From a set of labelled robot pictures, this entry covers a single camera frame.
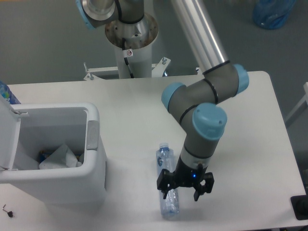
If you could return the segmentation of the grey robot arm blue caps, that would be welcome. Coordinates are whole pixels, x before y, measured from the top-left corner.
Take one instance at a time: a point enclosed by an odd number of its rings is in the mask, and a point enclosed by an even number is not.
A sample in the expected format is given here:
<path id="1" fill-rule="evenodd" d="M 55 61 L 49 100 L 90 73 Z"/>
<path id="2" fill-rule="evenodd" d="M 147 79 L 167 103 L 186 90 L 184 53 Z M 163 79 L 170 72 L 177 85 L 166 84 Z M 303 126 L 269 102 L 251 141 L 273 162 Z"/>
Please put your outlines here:
<path id="1" fill-rule="evenodd" d="M 175 171 L 163 169 L 157 188 L 166 197 L 170 190 L 192 187 L 198 200 L 212 191 L 214 177 L 206 169 L 227 123 L 218 104 L 247 89 L 249 76 L 241 65 L 230 63 L 202 1 L 174 0 L 171 4 L 203 78 L 189 86 L 170 84 L 162 93 L 163 105 L 186 138 Z M 142 0 L 78 0 L 76 5 L 88 28 L 105 26 L 106 37 L 117 52 L 120 78 L 151 76 L 151 56 L 137 55 L 137 51 L 154 42 L 158 28 L 145 13 Z"/>

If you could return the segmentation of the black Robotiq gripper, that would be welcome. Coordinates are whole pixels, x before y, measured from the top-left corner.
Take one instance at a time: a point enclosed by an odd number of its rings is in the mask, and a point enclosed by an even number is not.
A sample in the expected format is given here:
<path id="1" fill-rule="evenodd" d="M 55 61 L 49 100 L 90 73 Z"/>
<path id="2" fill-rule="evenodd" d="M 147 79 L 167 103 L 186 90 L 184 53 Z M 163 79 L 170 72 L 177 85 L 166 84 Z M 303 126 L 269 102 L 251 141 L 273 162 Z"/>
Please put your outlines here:
<path id="1" fill-rule="evenodd" d="M 193 198 L 198 201 L 200 196 L 212 192 L 214 176 L 212 172 L 205 173 L 202 164 L 198 164 L 196 168 L 191 168 L 179 157 L 175 171 L 170 172 L 165 168 L 162 169 L 156 184 L 157 189 L 162 193 L 163 199 L 166 199 L 170 190 L 178 187 L 193 187 L 195 189 Z"/>

